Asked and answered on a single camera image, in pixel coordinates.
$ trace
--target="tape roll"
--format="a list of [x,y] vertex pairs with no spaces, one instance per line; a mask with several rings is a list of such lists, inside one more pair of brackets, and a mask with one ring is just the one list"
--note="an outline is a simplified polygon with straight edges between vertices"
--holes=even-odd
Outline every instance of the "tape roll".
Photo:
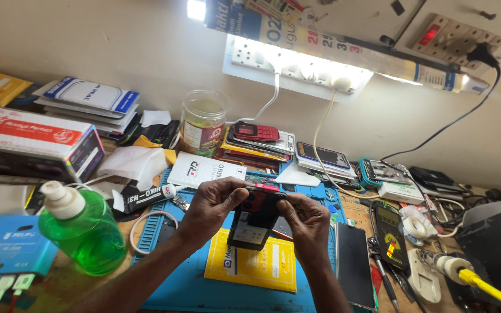
[[428,231],[424,224],[415,217],[409,217],[403,221],[403,228],[414,238],[422,239],[426,237]]

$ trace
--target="blue silicone repair mat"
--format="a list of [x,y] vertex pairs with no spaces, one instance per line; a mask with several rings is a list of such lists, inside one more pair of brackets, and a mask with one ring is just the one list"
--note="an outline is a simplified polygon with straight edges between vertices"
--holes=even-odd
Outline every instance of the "blue silicone repair mat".
[[[161,184],[166,182],[169,173],[170,169],[164,172]],[[256,178],[257,176],[266,178],[276,177],[276,175],[247,172],[247,179],[249,177]],[[271,184],[279,186],[282,192],[289,192],[277,183]],[[326,195],[326,189],[331,189],[331,194],[336,195],[332,201]],[[188,202],[191,202],[194,192],[194,189],[185,189],[181,190],[179,195]],[[324,187],[322,183],[318,187],[296,185],[295,192],[300,192],[316,199],[316,201],[326,207],[336,203],[340,208],[342,207],[337,189],[334,187]],[[171,203],[170,200],[154,204],[151,211],[154,210],[166,210],[173,214],[178,221],[181,221],[184,216],[183,211]],[[338,222],[347,223],[343,210],[337,210],[337,214],[336,220]],[[233,212],[227,216],[222,228],[230,229],[232,221]],[[143,251],[154,249],[163,223],[163,216],[151,216],[148,218],[139,240],[139,249]],[[166,311],[237,313],[316,312],[307,278],[298,262],[296,267],[297,292],[294,294],[292,292],[277,291],[239,283],[205,279],[203,276],[209,250],[210,242],[177,267],[141,308]],[[332,262],[332,269],[335,272],[336,258],[333,232],[330,233],[328,253]],[[131,266],[142,258],[143,256],[137,253],[132,260]],[[358,307],[354,307],[353,309],[357,313],[368,312]]]

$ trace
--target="yellow padded envelope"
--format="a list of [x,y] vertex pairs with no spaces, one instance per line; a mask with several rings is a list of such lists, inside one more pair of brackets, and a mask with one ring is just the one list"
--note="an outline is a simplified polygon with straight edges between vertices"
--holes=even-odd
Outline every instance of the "yellow padded envelope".
[[204,278],[296,292],[293,242],[268,238],[262,251],[227,246],[229,230],[212,238]]

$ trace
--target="plastic jar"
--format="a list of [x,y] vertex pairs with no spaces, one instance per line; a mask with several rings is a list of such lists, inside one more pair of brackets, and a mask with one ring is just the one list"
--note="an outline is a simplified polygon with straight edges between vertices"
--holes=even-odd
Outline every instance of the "plastic jar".
[[181,112],[181,151],[213,157],[223,141],[226,107],[226,98],[215,91],[186,94]]

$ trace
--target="white wall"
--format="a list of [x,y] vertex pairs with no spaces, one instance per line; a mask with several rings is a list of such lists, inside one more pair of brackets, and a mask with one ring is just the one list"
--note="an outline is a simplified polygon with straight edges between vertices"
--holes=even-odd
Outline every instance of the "white wall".
[[[133,89],[143,108],[174,117],[186,92],[213,89],[229,99],[228,119],[254,116],[273,87],[223,74],[226,34],[187,18],[185,6],[185,0],[0,0],[0,72],[43,83],[70,75]],[[483,78],[492,82],[494,74]],[[413,148],[481,99],[375,75],[352,105],[335,106],[318,145],[349,160],[381,158]],[[327,105],[281,90],[259,122],[311,142]],[[501,83],[475,113],[391,161],[501,187]]]

